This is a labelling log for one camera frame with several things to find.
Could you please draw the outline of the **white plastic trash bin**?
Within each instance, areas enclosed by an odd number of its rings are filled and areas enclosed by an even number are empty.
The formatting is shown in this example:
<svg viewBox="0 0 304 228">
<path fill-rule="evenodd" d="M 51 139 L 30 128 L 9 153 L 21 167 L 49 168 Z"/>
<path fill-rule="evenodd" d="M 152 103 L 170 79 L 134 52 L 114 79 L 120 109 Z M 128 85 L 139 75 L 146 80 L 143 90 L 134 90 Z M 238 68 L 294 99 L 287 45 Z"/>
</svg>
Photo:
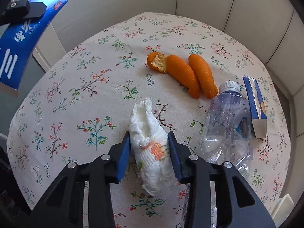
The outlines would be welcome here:
<svg viewBox="0 0 304 228">
<path fill-rule="evenodd" d="M 279 199 L 278 204 L 275 206 L 271 217 L 276 227 L 280 227 L 287 219 L 294 208 L 294 201 L 289 194 L 284 195 Z"/>
</svg>

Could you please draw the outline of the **blue white milk carton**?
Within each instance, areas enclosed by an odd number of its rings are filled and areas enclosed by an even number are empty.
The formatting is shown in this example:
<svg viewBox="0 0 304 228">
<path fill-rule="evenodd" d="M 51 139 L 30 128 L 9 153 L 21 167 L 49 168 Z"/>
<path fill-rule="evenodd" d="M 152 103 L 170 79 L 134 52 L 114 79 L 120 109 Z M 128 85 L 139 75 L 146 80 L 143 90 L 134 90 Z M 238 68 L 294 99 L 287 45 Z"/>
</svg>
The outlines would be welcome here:
<svg viewBox="0 0 304 228">
<path fill-rule="evenodd" d="M 260 87 L 253 77 L 243 76 L 243 81 L 249 101 L 255 137 L 265 139 L 267 134 L 267 115 Z"/>
</svg>

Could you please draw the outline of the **floral tablecloth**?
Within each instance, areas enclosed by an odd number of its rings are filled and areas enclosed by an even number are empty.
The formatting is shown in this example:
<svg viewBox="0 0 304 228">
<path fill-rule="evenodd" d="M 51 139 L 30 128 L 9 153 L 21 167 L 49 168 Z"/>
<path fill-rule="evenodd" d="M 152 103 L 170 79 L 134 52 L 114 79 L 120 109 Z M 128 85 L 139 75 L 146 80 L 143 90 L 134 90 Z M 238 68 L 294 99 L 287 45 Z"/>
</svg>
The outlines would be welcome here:
<svg viewBox="0 0 304 228">
<path fill-rule="evenodd" d="M 143 13 L 76 46 L 37 83 L 18 108 L 8 154 L 17 183 L 34 207 L 69 162 L 86 163 L 124 135 L 135 103 L 149 98 L 160 126 L 195 151 L 209 101 L 146 65 L 152 51 L 202 56 L 216 84 L 257 79 L 267 111 L 267 138 L 257 139 L 248 181 L 268 211 L 285 180 L 290 141 L 275 86 L 265 66 L 232 37 L 177 15 Z"/>
</svg>

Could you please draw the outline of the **crushed clear plastic bottle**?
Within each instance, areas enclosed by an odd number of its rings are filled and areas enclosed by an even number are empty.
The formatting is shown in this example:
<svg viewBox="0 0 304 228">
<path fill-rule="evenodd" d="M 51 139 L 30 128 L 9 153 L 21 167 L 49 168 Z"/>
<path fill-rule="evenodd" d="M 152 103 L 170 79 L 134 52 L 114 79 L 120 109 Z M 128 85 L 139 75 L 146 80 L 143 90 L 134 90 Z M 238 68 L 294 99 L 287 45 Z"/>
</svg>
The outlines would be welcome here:
<svg viewBox="0 0 304 228">
<path fill-rule="evenodd" d="M 236 82 L 223 82 L 219 94 L 211 99 L 195 152 L 208 163 L 229 161 L 248 177 L 253 159 L 250 106 Z"/>
</svg>

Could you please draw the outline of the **long orange peel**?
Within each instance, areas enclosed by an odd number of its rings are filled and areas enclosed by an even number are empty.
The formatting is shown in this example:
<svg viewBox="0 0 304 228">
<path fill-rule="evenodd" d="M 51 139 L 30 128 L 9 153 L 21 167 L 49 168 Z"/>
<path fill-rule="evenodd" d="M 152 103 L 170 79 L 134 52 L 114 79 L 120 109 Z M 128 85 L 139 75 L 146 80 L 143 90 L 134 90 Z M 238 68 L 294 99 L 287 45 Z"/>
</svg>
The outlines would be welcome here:
<svg viewBox="0 0 304 228">
<path fill-rule="evenodd" d="M 169 74 L 180 84 L 188 88 L 191 97 L 200 98 L 200 85 L 198 79 L 189 64 L 175 55 L 166 56 L 154 51 L 147 55 L 147 65 L 162 74 Z"/>
</svg>

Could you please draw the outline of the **blue cardboard box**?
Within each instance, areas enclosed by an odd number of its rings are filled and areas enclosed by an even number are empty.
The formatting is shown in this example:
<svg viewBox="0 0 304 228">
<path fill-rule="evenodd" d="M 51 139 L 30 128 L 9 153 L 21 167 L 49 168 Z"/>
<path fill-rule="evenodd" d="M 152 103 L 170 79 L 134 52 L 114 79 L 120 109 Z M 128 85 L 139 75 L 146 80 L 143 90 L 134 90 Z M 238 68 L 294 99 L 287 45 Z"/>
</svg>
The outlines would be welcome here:
<svg viewBox="0 0 304 228">
<path fill-rule="evenodd" d="M 28 59 L 47 26 L 67 0 L 29 0 L 43 2 L 45 14 L 37 20 L 26 20 L 9 26 L 1 36 L 1 92 L 18 97 Z"/>
</svg>

